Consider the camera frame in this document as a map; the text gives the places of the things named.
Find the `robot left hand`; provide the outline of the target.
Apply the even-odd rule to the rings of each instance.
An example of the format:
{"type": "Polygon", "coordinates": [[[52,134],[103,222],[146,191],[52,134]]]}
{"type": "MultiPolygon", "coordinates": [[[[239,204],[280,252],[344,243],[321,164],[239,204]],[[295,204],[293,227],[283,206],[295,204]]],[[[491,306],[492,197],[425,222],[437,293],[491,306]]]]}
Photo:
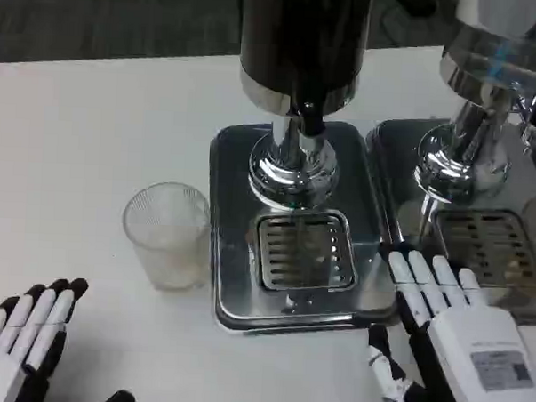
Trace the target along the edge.
{"type": "Polygon", "coordinates": [[[0,402],[44,402],[88,283],[60,278],[0,303],[0,402]]]}

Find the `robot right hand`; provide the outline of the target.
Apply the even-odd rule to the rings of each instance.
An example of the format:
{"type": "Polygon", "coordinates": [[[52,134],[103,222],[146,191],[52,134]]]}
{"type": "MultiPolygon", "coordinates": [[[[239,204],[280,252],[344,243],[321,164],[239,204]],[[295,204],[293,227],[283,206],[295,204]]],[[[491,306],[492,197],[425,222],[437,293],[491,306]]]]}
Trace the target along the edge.
{"type": "Polygon", "coordinates": [[[536,362],[520,327],[487,302],[474,271],[406,243],[379,253],[421,377],[396,362],[384,325],[369,326],[368,364],[382,402],[536,402],[536,362]]]}

